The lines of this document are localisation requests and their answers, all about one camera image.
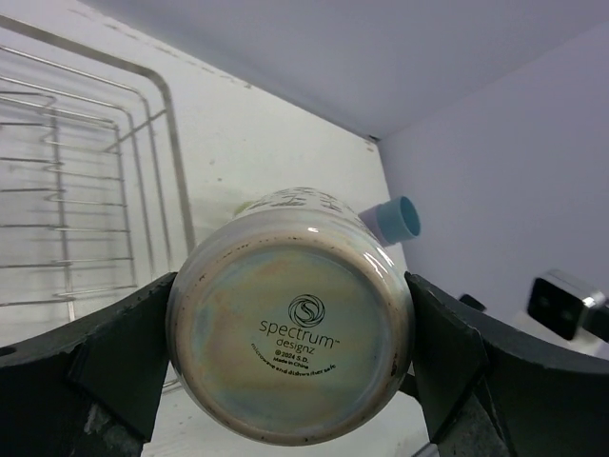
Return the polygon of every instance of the blue cap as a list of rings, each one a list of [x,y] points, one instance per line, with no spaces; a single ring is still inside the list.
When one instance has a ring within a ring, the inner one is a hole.
[[[406,197],[398,197],[393,200],[373,207],[360,214],[367,226],[374,226],[381,236],[377,237],[383,246],[391,246],[404,240],[416,238],[421,233],[421,221],[415,206]],[[375,213],[375,220],[370,220],[369,212]]]

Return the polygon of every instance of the mug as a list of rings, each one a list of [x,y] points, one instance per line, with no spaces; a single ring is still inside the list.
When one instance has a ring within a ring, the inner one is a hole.
[[[410,291],[357,214],[311,188],[251,203],[171,290],[175,371],[211,417],[256,441],[313,445],[377,414],[410,364]]]

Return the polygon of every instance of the printed logo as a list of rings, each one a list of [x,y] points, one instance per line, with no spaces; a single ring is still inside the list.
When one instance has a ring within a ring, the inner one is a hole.
[[[289,304],[289,318],[302,328],[318,326],[325,316],[324,303],[315,295],[299,295]]]

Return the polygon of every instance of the metal wire rack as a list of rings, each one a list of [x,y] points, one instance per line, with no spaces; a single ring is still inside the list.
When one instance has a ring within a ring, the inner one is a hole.
[[[162,78],[5,16],[0,30],[25,46],[0,44],[3,346],[177,269],[194,235]]]

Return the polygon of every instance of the ceramic mug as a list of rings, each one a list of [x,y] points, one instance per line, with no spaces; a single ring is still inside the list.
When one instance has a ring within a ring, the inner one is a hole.
[[[253,202],[175,279],[171,361],[211,417],[253,440],[313,445],[377,414],[410,363],[403,272],[355,212],[310,188]]]

